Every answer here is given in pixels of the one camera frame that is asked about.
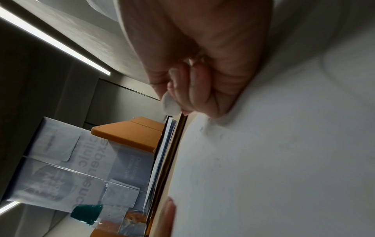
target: fluorescent light strip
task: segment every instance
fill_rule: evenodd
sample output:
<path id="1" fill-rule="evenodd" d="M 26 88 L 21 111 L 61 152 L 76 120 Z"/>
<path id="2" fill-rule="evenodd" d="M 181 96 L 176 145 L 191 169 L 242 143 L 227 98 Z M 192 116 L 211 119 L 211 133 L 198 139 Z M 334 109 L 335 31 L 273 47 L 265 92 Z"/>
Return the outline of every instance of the fluorescent light strip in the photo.
<path id="1" fill-rule="evenodd" d="M 12 207 L 15 207 L 19 203 L 20 202 L 18 202 L 18 201 L 14 201 L 14 202 L 9 203 L 8 205 L 3 206 L 2 208 L 0 208 L 0 215 L 2 213 L 6 212 L 7 210 L 11 209 Z"/>
<path id="2" fill-rule="evenodd" d="M 104 69 L 103 67 L 99 66 L 98 64 L 94 63 L 90 59 L 86 58 L 85 56 L 77 53 L 73 49 L 69 48 L 68 46 L 60 43 L 56 39 L 52 38 L 51 36 L 47 35 L 46 33 L 38 30 L 34 26 L 30 25 L 29 23 L 25 22 L 21 18 L 17 17 L 16 15 L 12 14 L 11 12 L 5 10 L 0 6 L 0 17 L 3 18 L 6 21 L 9 21 L 10 23 L 18 26 L 21 29 L 24 29 L 25 31 L 29 32 L 30 34 L 40 38 L 41 40 L 47 42 L 50 45 L 55 46 L 56 48 L 70 54 L 71 56 L 75 57 L 78 60 L 81 60 L 82 62 L 92 66 L 93 68 L 96 68 L 97 70 L 107 74 L 108 76 L 111 74 L 110 71 Z"/>

